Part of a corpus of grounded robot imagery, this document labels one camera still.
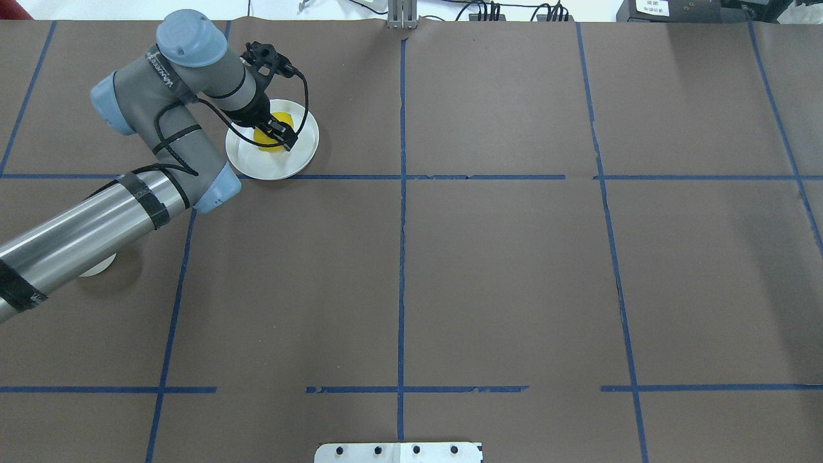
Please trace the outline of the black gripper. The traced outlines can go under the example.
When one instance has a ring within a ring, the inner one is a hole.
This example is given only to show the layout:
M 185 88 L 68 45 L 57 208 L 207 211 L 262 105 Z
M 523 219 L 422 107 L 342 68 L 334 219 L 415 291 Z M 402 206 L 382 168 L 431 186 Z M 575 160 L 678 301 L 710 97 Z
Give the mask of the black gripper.
M 285 123 L 276 122 L 276 118 L 270 112 L 268 96 L 254 96 L 242 108 L 232 109 L 232 111 L 227 109 L 226 116 L 238 126 L 260 129 L 268 137 L 277 141 L 271 144 L 272 147 L 280 146 L 280 149 L 286 152 L 294 149 L 299 138 L 294 129 L 290 129 Z

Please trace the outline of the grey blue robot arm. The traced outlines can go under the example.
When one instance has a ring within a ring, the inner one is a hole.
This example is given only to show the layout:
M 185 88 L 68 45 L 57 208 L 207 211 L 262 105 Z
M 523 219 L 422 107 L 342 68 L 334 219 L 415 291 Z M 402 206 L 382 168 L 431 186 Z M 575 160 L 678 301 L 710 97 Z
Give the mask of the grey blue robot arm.
M 2 180 L 100 181 L 50 219 L 11 231 L 2 212 L 2 322 L 49 301 L 71 281 L 190 209 L 239 193 L 228 156 L 191 112 L 203 105 L 231 132 L 263 129 L 272 147 L 297 132 L 270 111 L 273 77 L 305 77 L 272 44 L 232 49 L 224 28 L 195 10 L 171 12 L 152 38 L 99 41 L 53 23 L 2 149 Z M 61 36 L 77 39 L 70 44 Z

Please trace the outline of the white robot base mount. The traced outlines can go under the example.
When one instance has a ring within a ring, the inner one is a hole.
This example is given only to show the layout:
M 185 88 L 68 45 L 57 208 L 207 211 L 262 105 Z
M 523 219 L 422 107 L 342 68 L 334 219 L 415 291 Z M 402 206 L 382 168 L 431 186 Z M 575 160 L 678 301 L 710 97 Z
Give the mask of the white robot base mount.
M 365 442 L 318 446 L 314 462 L 483 462 L 481 443 Z

